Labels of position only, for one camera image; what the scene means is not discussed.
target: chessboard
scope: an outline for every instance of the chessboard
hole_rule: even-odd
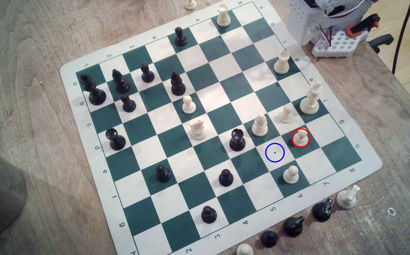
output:
[[[377,171],[382,163],[366,137],[287,31],[267,0],[226,0],[231,23],[217,25],[218,4],[211,5],[121,43],[64,65],[61,77],[89,161],[118,254],[217,254]],[[175,44],[176,27],[187,38]],[[287,50],[289,70],[274,71],[279,51]],[[141,65],[155,75],[142,81]],[[136,104],[123,110],[116,69],[129,82],[123,93]],[[171,74],[185,93],[171,90]],[[106,93],[91,104],[80,75],[89,75]],[[315,114],[300,102],[310,85],[322,84]],[[196,105],[182,110],[184,96]],[[278,114],[293,107],[292,121]],[[254,119],[267,120],[265,136],[252,132]],[[190,121],[202,119],[202,140],[193,138]],[[110,147],[114,128],[126,144]],[[230,148],[234,129],[245,147]],[[293,144],[299,128],[308,131],[305,147]],[[157,180],[157,165],[170,170]],[[298,181],[282,175],[298,168]],[[234,180],[218,181],[223,169]],[[201,218],[215,209],[214,223]]]

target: black chess piece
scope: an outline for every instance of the black chess piece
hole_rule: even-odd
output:
[[[188,38],[183,35],[183,29],[181,27],[175,28],[175,34],[177,35],[175,38],[175,44],[178,46],[185,46],[188,42]]]
[[[151,83],[155,79],[155,74],[150,71],[147,64],[141,64],[142,81],[145,83]]]
[[[176,96],[181,96],[186,92],[185,84],[183,84],[183,80],[178,75],[178,73],[172,72],[171,84],[172,84],[172,87],[171,87],[172,94]]]
[[[131,113],[136,109],[136,102],[129,99],[128,95],[122,95],[120,100],[123,102],[123,110],[127,113]]]
[[[218,214],[216,213],[216,210],[209,207],[205,206],[202,210],[202,220],[207,223],[211,224],[216,221],[216,218],[218,217]]]
[[[290,217],[284,221],[282,225],[285,233],[290,237],[297,237],[302,232],[302,223],[304,222],[304,217],[299,216],[297,218]]]
[[[241,129],[234,129],[232,131],[232,139],[230,140],[230,148],[236,152],[241,151],[246,146],[246,140],[244,139],[243,131]]]
[[[81,84],[84,85],[84,90],[89,93],[89,101],[93,105],[100,105],[106,101],[106,93],[102,89],[96,87],[96,83],[88,74],[81,74],[79,77]]]
[[[112,70],[112,79],[115,84],[117,84],[117,91],[120,93],[125,93],[129,90],[129,82],[125,80],[122,73],[117,71],[116,69]]]
[[[332,199],[328,198],[326,202],[321,202],[312,207],[312,215],[319,222],[325,222],[331,217]]]
[[[163,165],[156,166],[156,178],[158,181],[165,183],[171,178],[171,171]]]
[[[222,170],[219,175],[219,183],[224,187],[230,186],[233,183],[233,174],[228,169]]]
[[[115,151],[119,151],[125,147],[126,139],[119,135],[114,128],[106,130],[106,138],[110,140],[109,144]]]
[[[260,241],[262,242],[263,246],[272,248],[277,243],[277,235],[271,230],[266,230],[260,236]]]

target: blue circle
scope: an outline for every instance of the blue circle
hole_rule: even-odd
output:
[[[279,146],[282,148],[282,150],[284,151],[284,154],[282,155],[282,158],[279,159],[278,161],[272,161],[271,159],[268,158],[268,155],[266,154],[268,148],[269,148],[271,145],[273,145],[273,144],[279,145]],[[273,162],[273,163],[277,163],[277,162],[281,161],[281,160],[284,158],[284,156],[285,156],[285,149],[282,147],[282,145],[278,144],[277,142],[273,142],[273,143],[271,143],[270,145],[266,146],[265,156],[266,156],[266,158],[267,158],[269,161],[271,161],[271,162]]]

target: red circle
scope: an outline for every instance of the red circle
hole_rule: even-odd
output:
[[[304,148],[304,147],[306,147],[307,145],[309,145],[310,139],[309,139],[309,142],[307,142],[307,144],[304,145],[304,146],[298,146],[298,145],[295,144],[295,142],[293,142],[293,134],[296,132],[296,130],[300,130],[300,129],[305,130],[305,131],[307,132],[307,134],[310,136],[309,131],[307,131],[305,128],[301,128],[301,127],[300,127],[300,128],[297,128],[297,129],[293,130],[293,133],[292,133],[292,143],[293,143],[294,146],[296,146],[296,147],[298,147],[298,148]]]

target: wood grain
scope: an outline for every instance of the wood grain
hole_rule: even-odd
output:
[[[215,2],[198,1],[197,9]],[[183,4],[0,0],[0,156],[24,170],[28,192],[21,216],[0,234],[0,254],[116,254],[59,70],[190,13]],[[286,1],[271,4],[286,19]],[[357,183],[353,209],[335,207],[317,223],[308,208],[296,214],[307,218],[303,233],[272,249],[261,247],[259,234],[245,242],[255,254],[410,253],[410,95],[367,43],[346,59],[311,61],[383,167]]]

